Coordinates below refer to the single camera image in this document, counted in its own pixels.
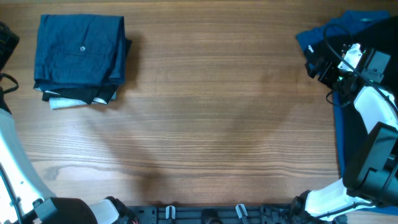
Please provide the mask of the navy blue denim shorts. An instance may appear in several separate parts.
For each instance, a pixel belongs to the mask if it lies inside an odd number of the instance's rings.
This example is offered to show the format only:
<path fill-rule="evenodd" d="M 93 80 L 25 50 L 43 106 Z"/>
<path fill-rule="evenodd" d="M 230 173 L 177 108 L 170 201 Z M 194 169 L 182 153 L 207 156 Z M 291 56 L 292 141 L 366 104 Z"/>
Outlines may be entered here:
<path fill-rule="evenodd" d="M 44 14 L 37 33 L 35 87 L 123 84 L 126 47 L 123 16 Z"/>

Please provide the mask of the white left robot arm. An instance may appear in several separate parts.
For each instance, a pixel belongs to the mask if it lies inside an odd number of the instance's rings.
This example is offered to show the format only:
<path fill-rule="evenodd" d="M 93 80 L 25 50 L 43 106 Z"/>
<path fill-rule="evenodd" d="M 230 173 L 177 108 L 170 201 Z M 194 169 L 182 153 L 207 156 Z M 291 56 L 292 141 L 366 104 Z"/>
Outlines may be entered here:
<path fill-rule="evenodd" d="M 43 15 L 37 35 L 34 80 L 42 92 L 85 103 L 106 87 L 114 93 L 126 79 L 130 43 L 121 16 Z M 1 104 L 2 223 L 124 223 L 134 214 L 120 200 L 106 197 L 88 205 L 60 198 L 41 180 L 27 157 L 7 104 Z"/>

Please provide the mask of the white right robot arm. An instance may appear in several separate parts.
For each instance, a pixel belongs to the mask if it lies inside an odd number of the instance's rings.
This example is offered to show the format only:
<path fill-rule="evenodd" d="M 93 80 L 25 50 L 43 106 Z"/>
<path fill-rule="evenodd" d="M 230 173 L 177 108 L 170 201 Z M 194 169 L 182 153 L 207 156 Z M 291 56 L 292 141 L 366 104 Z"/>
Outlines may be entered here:
<path fill-rule="evenodd" d="M 366 136 L 352 140 L 339 180 L 295 197 L 279 215 L 289 223 L 331 223 L 358 209 L 397 208 L 397 106 L 381 85 L 391 54 L 359 43 L 336 51 L 327 42 L 304 53 L 308 75 L 337 93 L 339 106 L 357 111 Z"/>

